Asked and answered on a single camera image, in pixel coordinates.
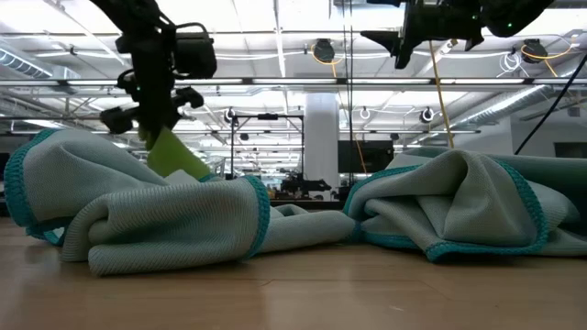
white column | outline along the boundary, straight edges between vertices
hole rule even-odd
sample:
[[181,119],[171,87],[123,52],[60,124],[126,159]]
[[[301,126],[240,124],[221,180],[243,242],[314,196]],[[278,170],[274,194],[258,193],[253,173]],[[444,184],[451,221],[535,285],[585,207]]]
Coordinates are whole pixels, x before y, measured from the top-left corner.
[[[336,189],[338,176],[338,100],[335,93],[309,93],[305,97],[305,178],[324,181]],[[330,200],[330,192],[322,194]]]

towel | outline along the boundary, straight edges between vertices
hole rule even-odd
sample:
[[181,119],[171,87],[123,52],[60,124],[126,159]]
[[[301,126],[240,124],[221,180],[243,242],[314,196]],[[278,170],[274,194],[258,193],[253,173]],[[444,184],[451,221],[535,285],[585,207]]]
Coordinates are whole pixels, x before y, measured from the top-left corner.
[[80,130],[41,132],[12,156],[5,176],[14,221],[62,245],[64,261],[87,260],[98,276],[338,242],[358,226],[342,213],[271,209],[254,177],[200,182],[178,170],[163,178]]
[[355,185],[345,213],[387,248],[452,253],[587,254],[587,161],[421,148]]
[[45,130],[7,163],[6,203],[29,235],[62,245],[64,261],[87,260],[97,276],[344,242],[420,250],[435,262],[587,255],[583,159],[420,148],[355,184],[343,212],[317,213],[270,207],[257,178],[203,172],[175,164],[163,177],[89,132]]

table surface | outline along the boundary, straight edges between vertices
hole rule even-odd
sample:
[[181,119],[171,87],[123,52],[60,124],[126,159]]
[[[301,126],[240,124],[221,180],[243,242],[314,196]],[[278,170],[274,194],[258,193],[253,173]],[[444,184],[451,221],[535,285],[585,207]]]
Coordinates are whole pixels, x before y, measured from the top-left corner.
[[0,329],[584,329],[585,258],[329,246],[93,277],[0,219]]

wooden table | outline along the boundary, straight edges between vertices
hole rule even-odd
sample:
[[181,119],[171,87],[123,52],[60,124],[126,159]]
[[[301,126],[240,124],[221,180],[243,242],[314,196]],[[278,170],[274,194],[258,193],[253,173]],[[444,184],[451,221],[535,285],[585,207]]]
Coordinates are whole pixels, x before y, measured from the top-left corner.
[[585,329],[583,258],[330,246],[95,278],[0,220],[0,329]]

green cloth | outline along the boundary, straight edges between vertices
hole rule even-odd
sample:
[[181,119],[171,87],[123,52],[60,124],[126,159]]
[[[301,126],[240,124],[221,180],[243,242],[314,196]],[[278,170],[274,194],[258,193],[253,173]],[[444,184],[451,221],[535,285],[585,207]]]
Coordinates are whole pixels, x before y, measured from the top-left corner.
[[210,174],[210,169],[188,149],[167,127],[159,133],[159,137],[147,157],[147,165],[162,177],[171,175],[178,170],[196,179]]

